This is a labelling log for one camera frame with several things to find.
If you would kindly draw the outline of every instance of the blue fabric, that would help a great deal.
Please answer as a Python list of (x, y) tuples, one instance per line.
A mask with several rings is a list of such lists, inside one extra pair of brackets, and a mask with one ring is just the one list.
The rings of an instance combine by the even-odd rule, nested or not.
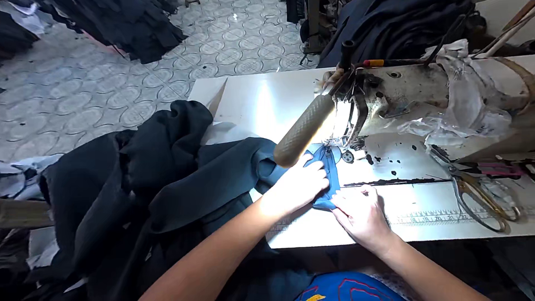
[(295, 301), (406, 301), (382, 282), (362, 273), (337, 272), (316, 276)]
[(314, 158), (308, 161), (305, 166), (310, 165), (313, 162), (322, 161), (325, 171), (327, 172), (327, 179), (329, 179), (329, 188), (321, 192), (314, 204), (315, 208), (320, 209), (335, 209), (336, 206), (331, 203), (331, 198), (336, 190), (340, 190), (340, 183), (338, 182), (338, 171), (336, 169), (336, 162), (334, 161), (333, 152), (330, 146), (321, 146), (315, 153)]

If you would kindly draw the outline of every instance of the plastic bag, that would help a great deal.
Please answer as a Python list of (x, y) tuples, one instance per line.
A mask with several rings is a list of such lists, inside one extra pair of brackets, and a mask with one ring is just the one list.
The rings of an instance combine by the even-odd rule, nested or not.
[[(422, 58), (428, 57), (434, 48), (427, 48)], [(466, 39), (442, 46), (437, 63), (448, 75), (446, 112), (405, 122), (398, 126), (399, 133), (425, 136), (426, 144), (459, 145), (469, 136), (498, 137), (509, 131), (509, 113), (483, 101), (501, 92), (479, 65), (468, 58)]]

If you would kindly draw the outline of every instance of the teal fabric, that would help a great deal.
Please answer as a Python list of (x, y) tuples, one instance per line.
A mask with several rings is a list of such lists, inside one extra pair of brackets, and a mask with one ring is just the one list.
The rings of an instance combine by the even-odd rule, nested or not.
[(308, 161), (305, 166), (308, 166), (316, 161), (322, 161), (325, 171), (327, 172), (327, 179), (329, 179), (329, 187), (321, 192), (314, 203), (314, 208), (333, 210), (336, 208), (331, 202), (331, 198), (336, 194), (336, 190), (340, 190), (340, 183), (338, 182), (338, 171), (336, 169), (336, 162), (330, 146), (321, 146), (315, 153), (314, 158)]

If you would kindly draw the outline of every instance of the hand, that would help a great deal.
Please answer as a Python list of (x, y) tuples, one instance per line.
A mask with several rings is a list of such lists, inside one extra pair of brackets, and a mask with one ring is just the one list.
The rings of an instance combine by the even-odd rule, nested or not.
[(329, 187), (323, 162), (317, 161), (303, 167), (312, 158), (311, 154), (302, 156), (265, 193), (263, 199), (271, 212), (276, 211), (281, 217), (288, 215), (313, 200), (318, 192)]
[(337, 191), (331, 202), (337, 206), (334, 216), (356, 242), (376, 255), (388, 252), (395, 234), (386, 223), (375, 188), (364, 185), (360, 190)]

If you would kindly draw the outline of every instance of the patterned floor tile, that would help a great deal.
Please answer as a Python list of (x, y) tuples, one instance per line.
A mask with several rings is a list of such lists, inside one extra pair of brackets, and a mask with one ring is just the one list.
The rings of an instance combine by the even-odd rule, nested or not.
[(186, 99), (198, 78), (315, 68), (299, 25), (278, 0), (201, 0), (170, 16), (188, 39), (140, 64), (55, 24), (33, 49), (0, 67), (0, 161), (66, 153), (135, 129)]

